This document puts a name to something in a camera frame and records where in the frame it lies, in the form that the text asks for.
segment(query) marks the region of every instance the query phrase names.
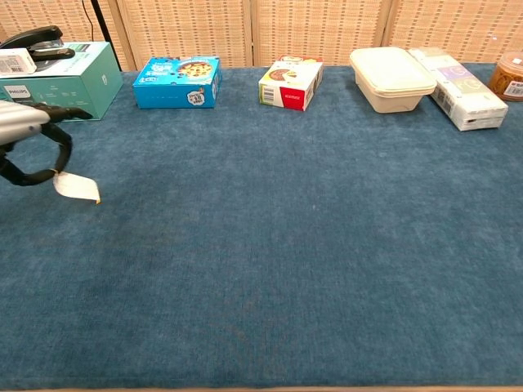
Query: philips box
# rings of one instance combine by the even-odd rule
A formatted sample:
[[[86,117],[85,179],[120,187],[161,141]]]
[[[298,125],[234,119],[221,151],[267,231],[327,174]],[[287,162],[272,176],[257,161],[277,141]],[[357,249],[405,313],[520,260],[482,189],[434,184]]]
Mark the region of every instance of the philips box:
[[[409,50],[435,78],[432,99],[460,131],[500,127],[508,106],[478,78],[438,47]]]
[[[155,57],[133,89],[140,109],[213,108],[220,84],[218,57]]]
[[[0,100],[78,107],[101,119],[123,85],[107,42],[67,42],[74,57],[40,61],[34,73],[0,75]]]
[[[323,71],[321,59],[281,56],[258,82],[260,103],[305,111]]]

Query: teal box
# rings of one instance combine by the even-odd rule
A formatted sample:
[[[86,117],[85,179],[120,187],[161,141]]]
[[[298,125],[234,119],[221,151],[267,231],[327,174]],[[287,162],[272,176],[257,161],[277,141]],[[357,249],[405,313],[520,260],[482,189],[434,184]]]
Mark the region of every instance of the teal box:
[[[219,57],[154,57],[136,78],[140,109],[213,108],[221,85]]]
[[[67,42],[75,51],[64,60],[41,61],[30,75],[0,76],[0,100],[78,107],[99,120],[123,85],[108,42]]]

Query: blue cereal box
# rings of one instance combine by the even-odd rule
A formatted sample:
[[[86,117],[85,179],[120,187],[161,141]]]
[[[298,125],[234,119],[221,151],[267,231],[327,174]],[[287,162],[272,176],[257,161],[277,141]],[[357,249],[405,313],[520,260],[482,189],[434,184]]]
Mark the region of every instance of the blue cereal box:
[[[221,84],[215,56],[154,57],[133,89],[140,109],[213,108]]]

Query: white container lid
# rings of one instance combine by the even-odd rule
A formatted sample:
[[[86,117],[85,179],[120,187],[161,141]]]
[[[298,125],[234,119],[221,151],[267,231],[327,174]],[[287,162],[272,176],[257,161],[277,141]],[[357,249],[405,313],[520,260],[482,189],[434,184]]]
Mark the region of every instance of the white container lid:
[[[436,88],[436,79],[399,47],[356,49],[351,64],[377,96],[420,96]]]

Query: plastic food container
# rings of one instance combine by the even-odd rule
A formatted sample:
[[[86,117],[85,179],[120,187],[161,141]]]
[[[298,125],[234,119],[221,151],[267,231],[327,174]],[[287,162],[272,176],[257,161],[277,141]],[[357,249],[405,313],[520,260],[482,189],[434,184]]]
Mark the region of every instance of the plastic food container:
[[[351,53],[355,81],[379,113],[408,112],[436,88],[436,79],[399,47],[369,47]]]
[[[523,52],[505,53],[496,65],[488,87],[502,100],[523,101]]]

